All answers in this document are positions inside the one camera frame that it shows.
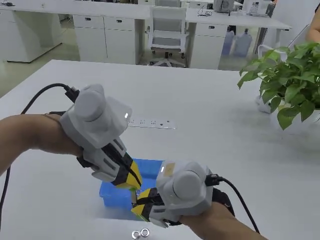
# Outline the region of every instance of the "blue plastic container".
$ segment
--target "blue plastic container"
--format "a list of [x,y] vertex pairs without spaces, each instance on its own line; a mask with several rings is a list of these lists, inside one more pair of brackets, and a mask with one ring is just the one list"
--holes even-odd
[[242,58],[247,57],[251,42],[252,36],[248,33],[248,28],[246,28],[243,34],[236,36],[233,55]]
[[234,31],[230,31],[230,26],[228,26],[228,30],[226,32],[224,43],[223,43],[222,55],[227,56],[230,54],[232,43],[234,42],[234,37],[235,37]]
[[[163,163],[161,160],[134,159],[142,176],[140,191],[156,186],[156,179]],[[99,195],[104,205],[111,208],[122,208],[131,211],[131,192],[127,189],[116,188],[110,182],[102,182]]]

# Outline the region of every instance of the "chair leg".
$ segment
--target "chair leg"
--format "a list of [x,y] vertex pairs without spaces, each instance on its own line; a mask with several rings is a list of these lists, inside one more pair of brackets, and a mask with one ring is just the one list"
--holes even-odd
[[182,66],[182,67],[185,67],[186,64],[182,63],[182,62],[179,62],[179,61],[176,61],[176,60],[173,60],[173,59],[170,59],[170,62],[172,64],[175,64],[175,65],[179,65],[179,66]]
[[164,62],[168,67],[172,68],[171,62],[167,58],[165,59]]
[[167,64],[165,59],[161,59],[160,61],[158,61],[157,63],[153,64],[152,66],[156,67],[156,66],[160,66],[162,64]]

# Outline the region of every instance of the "blue box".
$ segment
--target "blue box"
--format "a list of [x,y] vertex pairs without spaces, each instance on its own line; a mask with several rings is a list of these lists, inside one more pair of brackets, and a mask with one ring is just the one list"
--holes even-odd
[[[142,176],[141,192],[156,186],[156,179],[163,161],[133,159]],[[99,195],[103,198],[104,205],[111,208],[121,208],[131,211],[131,192],[127,189],[116,188],[110,182],[102,182]]]

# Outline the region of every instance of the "white wall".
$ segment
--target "white wall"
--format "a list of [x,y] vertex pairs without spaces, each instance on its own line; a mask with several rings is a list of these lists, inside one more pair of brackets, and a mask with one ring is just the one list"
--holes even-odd
[[[306,25],[311,23],[319,3],[320,0],[278,0],[272,18],[292,27],[292,30],[281,33],[282,46],[287,46]],[[264,44],[273,46],[275,39],[276,31],[269,29]]]

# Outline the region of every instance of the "blue water jug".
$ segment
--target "blue water jug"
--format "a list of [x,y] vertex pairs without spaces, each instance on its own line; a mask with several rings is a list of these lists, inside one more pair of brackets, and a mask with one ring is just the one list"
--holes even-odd
[[234,41],[235,33],[234,31],[230,31],[230,26],[228,26],[228,30],[225,35],[224,44],[222,48],[222,55],[229,55],[232,47],[232,43]]
[[248,54],[250,44],[252,42],[252,36],[248,33],[248,28],[244,33],[236,37],[233,55],[237,57],[245,58]]

